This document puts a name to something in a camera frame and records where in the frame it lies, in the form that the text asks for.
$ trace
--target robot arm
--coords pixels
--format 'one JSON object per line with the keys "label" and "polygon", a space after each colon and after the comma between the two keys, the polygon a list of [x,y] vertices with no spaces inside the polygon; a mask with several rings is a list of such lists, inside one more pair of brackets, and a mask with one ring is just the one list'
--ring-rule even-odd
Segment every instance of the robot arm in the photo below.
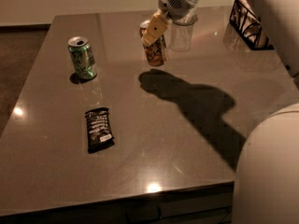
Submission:
{"label": "robot arm", "polygon": [[[150,46],[172,21],[185,17],[198,0],[159,0],[142,43]],[[289,75],[299,74],[299,0],[247,0]]]}
{"label": "robot arm", "polygon": [[172,21],[184,18],[198,0],[159,0],[158,11],[152,16],[149,27],[142,37],[142,43],[149,47],[168,28]]}

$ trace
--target tabletop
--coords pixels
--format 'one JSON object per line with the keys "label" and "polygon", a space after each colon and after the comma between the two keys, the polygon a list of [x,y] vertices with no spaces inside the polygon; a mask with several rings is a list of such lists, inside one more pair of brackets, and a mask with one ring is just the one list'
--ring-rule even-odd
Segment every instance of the tabletop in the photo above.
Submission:
{"label": "tabletop", "polygon": [[[55,17],[0,140],[0,215],[232,182],[250,132],[298,103],[274,50],[252,51],[230,7],[197,9],[191,49],[149,66],[154,11]],[[97,77],[76,84],[67,41],[87,37]],[[114,146],[89,154],[84,113],[109,108]]]}

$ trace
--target dark floor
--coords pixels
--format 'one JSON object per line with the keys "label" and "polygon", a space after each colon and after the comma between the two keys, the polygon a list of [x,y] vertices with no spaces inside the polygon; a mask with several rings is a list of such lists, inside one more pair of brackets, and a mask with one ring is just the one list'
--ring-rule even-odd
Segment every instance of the dark floor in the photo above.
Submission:
{"label": "dark floor", "polygon": [[49,26],[0,27],[0,136]]}
{"label": "dark floor", "polygon": [[[44,41],[48,25],[0,27],[0,136]],[[231,223],[234,184],[92,203],[14,217],[15,223]]]}

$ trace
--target aluminum can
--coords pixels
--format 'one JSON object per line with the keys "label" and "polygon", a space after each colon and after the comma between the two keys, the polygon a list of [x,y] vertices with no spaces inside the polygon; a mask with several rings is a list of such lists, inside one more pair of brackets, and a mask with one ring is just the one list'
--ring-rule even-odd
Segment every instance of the aluminum can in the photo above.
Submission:
{"label": "aluminum can", "polygon": [[84,36],[74,36],[68,40],[70,52],[76,74],[80,79],[93,79],[96,77],[96,65],[93,50]]}
{"label": "aluminum can", "polygon": [[[139,34],[142,37],[147,27],[149,26],[150,20],[141,22]],[[164,35],[159,37],[151,46],[145,47],[143,45],[144,52],[146,53],[149,65],[159,66],[167,62],[166,43]]]}

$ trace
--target black wrapper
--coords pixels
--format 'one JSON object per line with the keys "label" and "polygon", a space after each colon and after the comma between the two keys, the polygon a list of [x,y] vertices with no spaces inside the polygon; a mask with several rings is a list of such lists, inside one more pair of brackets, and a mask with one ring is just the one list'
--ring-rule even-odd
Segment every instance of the black wrapper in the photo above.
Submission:
{"label": "black wrapper", "polygon": [[114,145],[108,115],[108,108],[106,107],[85,112],[89,153]]}

